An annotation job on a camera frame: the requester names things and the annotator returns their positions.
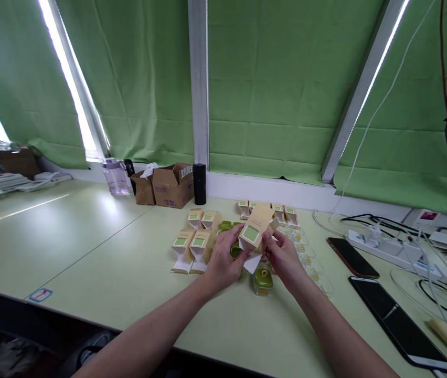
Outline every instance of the water bottle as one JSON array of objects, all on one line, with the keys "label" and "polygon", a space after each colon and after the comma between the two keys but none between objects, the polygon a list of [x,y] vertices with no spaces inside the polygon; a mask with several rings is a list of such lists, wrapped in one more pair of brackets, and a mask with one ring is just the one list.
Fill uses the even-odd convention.
[{"label": "water bottle", "polygon": [[129,192],[127,175],[124,165],[112,157],[108,157],[102,164],[104,177],[107,180],[111,194],[126,194]]}]

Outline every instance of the desk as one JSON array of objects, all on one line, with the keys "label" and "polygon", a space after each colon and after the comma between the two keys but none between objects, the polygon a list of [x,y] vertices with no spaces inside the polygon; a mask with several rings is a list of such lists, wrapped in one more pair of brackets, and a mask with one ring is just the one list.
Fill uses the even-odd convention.
[{"label": "desk", "polygon": [[0,294],[26,298],[150,209],[76,180],[0,198]]},{"label": "desk", "polygon": [[[187,226],[191,207],[196,206],[191,202],[181,210],[153,207],[45,284],[53,294],[38,305],[124,330],[197,277],[169,272],[175,262],[170,246],[177,232]],[[239,219],[234,201],[208,198],[204,208],[220,211],[225,220]],[[325,241],[333,234],[315,224],[312,212],[299,210],[298,218],[334,285],[331,301],[342,315],[400,376],[432,377],[402,358],[349,284],[350,271]],[[345,228],[337,226],[339,231]],[[379,281],[385,289],[447,356],[447,347],[424,324],[429,317],[391,282],[389,272],[395,266],[365,252],[362,255],[381,274]],[[303,312],[277,277],[274,284],[272,297],[258,297],[251,291],[250,276],[243,273],[201,309],[175,346],[272,376],[332,376]]]}]

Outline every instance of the green curtain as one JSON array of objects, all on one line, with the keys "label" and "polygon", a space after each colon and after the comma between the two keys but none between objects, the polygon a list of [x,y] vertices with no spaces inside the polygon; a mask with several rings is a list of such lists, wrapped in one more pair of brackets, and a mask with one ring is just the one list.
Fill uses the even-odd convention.
[{"label": "green curtain", "polygon": [[323,185],[382,0],[209,0],[210,169]]},{"label": "green curtain", "polygon": [[0,121],[65,168],[87,168],[75,105],[36,0],[0,0]]},{"label": "green curtain", "polygon": [[187,0],[57,4],[111,155],[193,163]]},{"label": "green curtain", "polygon": [[[341,191],[370,117],[381,103],[430,1],[410,2],[334,177]],[[447,147],[436,2],[395,87],[370,126],[345,195],[447,213]],[[447,2],[444,12],[447,64]]]}]

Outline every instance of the person's left hand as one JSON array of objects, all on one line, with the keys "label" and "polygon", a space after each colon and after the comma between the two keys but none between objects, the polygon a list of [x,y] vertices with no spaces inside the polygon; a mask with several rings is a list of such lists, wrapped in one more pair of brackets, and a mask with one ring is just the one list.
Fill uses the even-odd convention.
[{"label": "person's left hand", "polygon": [[239,224],[233,229],[218,235],[211,259],[206,271],[201,276],[201,279],[207,281],[206,284],[211,287],[212,296],[238,280],[244,262],[252,252],[251,249],[244,250],[234,261],[230,256],[230,248],[232,244],[238,241],[239,230],[243,227],[244,224]]}]

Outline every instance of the phone screen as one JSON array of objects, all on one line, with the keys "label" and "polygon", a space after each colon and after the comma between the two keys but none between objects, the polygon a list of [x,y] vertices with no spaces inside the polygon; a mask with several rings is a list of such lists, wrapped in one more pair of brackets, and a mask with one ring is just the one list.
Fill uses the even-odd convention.
[{"label": "phone screen", "polygon": [[355,274],[366,277],[379,277],[379,273],[364,259],[346,239],[328,238],[332,246],[353,268]]},{"label": "phone screen", "polygon": [[405,354],[425,359],[447,362],[444,355],[432,344],[418,326],[397,305],[385,289],[376,281],[351,280],[367,307],[388,328],[390,338],[394,338]]}]

